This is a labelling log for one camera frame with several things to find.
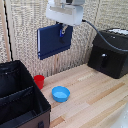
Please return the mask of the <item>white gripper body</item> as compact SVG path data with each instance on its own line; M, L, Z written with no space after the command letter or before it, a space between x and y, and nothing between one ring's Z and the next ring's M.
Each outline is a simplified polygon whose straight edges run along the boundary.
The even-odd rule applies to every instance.
M48 0L46 17L54 21L78 26L83 18L84 0Z

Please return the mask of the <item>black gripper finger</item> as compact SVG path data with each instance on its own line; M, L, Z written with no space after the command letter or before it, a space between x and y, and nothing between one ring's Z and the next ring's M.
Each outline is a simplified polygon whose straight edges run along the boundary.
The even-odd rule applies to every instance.
M60 35L64 35L64 24L60 24Z
M68 28L68 25L64 24L63 31L65 32L67 28Z

